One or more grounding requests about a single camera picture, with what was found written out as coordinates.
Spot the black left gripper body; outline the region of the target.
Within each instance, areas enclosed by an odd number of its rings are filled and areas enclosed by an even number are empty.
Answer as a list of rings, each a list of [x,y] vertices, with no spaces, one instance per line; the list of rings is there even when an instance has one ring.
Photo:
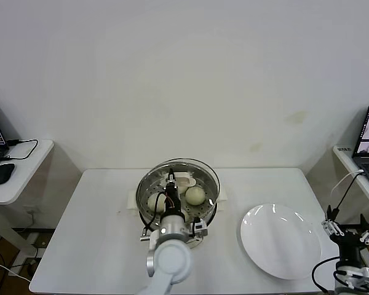
[[[166,199],[163,217],[171,215],[184,217],[184,214],[181,211],[181,200],[177,185],[167,184],[164,194],[166,196]]]

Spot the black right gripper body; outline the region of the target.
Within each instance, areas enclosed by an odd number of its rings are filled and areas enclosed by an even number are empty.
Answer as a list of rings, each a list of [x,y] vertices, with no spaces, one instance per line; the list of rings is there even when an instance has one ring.
[[[339,261],[336,266],[365,266],[361,251],[368,245],[359,242],[359,226],[343,226],[344,236],[330,236],[330,240],[338,245]]]

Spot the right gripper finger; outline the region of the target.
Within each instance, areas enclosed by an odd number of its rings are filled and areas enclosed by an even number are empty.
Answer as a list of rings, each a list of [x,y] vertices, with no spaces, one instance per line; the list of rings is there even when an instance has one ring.
[[[369,245],[369,222],[365,219],[363,214],[360,214],[359,231],[360,231],[359,238],[360,244]]]
[[[339,209],[332,209],[329,205],[325,213],[325,219],[322,221],[322,227],[328,236],[344,236],[344,232],[339,228],[335,222],[339,213]]]

